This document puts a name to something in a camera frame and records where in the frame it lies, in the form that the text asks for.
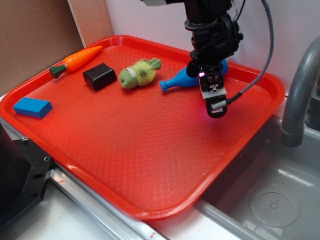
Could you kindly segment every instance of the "stuffed toy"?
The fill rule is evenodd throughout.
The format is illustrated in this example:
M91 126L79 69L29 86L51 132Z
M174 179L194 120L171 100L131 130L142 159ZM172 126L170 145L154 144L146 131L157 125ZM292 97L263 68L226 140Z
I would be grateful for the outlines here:
M134 89L138 86L147 86L153 82L160 70L162 61L156 58L152 60L140 60L131 67L122 70L119 81L124 89Z

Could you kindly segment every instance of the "sink drain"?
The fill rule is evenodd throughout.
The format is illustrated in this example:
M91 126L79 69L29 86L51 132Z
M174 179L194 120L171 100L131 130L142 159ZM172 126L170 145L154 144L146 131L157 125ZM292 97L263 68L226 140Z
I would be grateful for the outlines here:
M279 187L265 187L256 191L250 199L254 217L270 227L286 227L300 215L298 199Z

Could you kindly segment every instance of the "white wall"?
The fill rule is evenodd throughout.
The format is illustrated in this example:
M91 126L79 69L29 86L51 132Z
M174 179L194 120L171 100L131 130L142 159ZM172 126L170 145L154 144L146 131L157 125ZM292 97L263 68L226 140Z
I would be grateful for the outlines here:
M115 35L130 35L191 51L183 3L148 7L139 0L105 0ZM319 0L268 0L275 28L275 52L268 69L287 92L312 41L320 36ZM238 7L242 0L235 0ZM269 52L269 25L259 0L247 0L239 20L244 40L230 62L261 70Z

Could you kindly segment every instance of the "black bracket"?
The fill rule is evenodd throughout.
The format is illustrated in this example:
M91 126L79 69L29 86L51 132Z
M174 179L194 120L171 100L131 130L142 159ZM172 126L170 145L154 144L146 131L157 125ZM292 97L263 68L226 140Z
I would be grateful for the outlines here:
M0 231L43 200L52 164L32 140L12 141L0 124Z

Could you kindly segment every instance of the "sink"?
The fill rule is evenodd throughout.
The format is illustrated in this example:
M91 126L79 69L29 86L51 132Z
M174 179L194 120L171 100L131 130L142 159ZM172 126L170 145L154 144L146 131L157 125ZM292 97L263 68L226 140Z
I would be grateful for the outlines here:
M273 116L201 200L243 239L319 239L320 133L306 128L302 145L290 148L280 129Z

